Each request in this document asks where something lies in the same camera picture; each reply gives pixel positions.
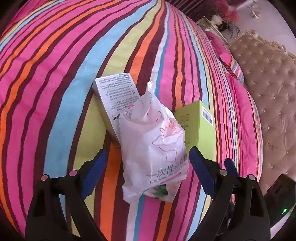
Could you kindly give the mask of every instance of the floor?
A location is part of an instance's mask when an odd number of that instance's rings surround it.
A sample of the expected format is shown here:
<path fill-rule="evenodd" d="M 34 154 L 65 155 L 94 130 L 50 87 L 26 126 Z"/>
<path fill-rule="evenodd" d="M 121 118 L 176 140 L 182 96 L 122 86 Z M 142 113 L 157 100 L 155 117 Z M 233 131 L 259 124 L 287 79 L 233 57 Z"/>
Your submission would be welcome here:
<path fill-rule="evenodd" d="M 284 45 L 289 52 L 296 55 L 296 38 L 277 9 L 267 0 L 259 0 L 256 11 L 260 12 L 260 17 L 252 19 L 250 9 L 252 2 L 252 0 L 248 0 L 237 7 L 240 18 L 237 26 L 241 32 L 254 29 L 262 38 L 277 41 Z M 230 38 L 228 30 L 224 31 L 223 35 L 229 42 L 235 39 L 235 37 Z"/>

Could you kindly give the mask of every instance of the barcode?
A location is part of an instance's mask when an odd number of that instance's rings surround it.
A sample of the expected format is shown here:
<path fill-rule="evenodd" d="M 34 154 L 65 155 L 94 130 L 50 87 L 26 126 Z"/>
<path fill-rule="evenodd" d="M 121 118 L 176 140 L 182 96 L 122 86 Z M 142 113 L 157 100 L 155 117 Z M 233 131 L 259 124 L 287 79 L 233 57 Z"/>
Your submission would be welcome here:
<path fill-rule="evenodd" d="M 202 106 L 202 117 L 205 118 L 211 125 L 213 125 L 212 115 Z"/>

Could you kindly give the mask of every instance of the blue gripper pad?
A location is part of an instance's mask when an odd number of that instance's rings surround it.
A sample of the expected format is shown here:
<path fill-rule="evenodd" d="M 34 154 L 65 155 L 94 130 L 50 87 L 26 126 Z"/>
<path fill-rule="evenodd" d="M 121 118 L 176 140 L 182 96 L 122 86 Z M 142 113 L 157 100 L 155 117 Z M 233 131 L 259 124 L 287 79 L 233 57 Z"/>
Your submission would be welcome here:
<path fill-rule="evenodd" d="M 83 175 L 82 189 L 80 192 L 80 196 L 83 199 L 92 194 L 107 165 L 106 151 L 100 150 L 94 159 L 89 162 L 92 162 L 92 165 L 89 167 L 87 173 L 84 173 Z"/>
<path fill-rule="evenodd" d="M 211 196 L 211 198 L 216 197 L 215 190 L 215 178 L 211 175 L 210 171 L 207 169 L 204 161 L 206 159 L 197 149 L 197 147 L 192 147 L 189 151 L 190 163 L 202 185 L 204 192 Z"/>
<path fill-rule="evenodd" d="M 224 166 L 229 174 L 231 174 L 234 177 L 239 177 L 239 174 L 237 173 L 237 169 L 235 168 L 235 165 L 232 159 L 230 158 L 225 159 Z"/>

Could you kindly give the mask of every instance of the bed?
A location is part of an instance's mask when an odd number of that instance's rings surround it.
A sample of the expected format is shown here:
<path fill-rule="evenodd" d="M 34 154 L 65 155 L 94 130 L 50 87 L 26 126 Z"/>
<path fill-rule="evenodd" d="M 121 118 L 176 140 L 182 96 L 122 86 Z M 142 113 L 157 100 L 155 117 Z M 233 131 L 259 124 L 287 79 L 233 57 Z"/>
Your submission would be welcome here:
<path fill-rule="evenodd" d="M 146 196 L 123 201 L 121 152 L 91 88 L 96 77 L 123 72 L 140 95 L 153 81 L 173 112 L 202 100 L 215 118 L 213 161 L 222 166 L 232 158 L 241 176 L 259 180 L 256 106 L 185 14 L 163 0 L 30 0 L 0 39 L 0 206 L 19 233 L 42 174 L 64 176 L 101 148 L 107 167 L 85 203 L 109 241 L 188 240 L 196 230 L 210 197 L 191 165 L 173 203 Z"/>

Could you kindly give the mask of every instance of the green box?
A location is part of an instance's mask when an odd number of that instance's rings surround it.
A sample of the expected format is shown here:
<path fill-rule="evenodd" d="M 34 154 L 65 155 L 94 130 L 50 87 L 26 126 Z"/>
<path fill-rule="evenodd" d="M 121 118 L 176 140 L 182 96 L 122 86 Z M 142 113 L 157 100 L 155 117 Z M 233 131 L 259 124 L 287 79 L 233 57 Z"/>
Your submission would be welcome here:
<path fill-rule="evenodd" d="M 199 100 L 177 109 L 174 116 L 185 130 L 186 152 L 197 146 L 206 159 L 213 160 L 215 130 L 212 112 Z"/>

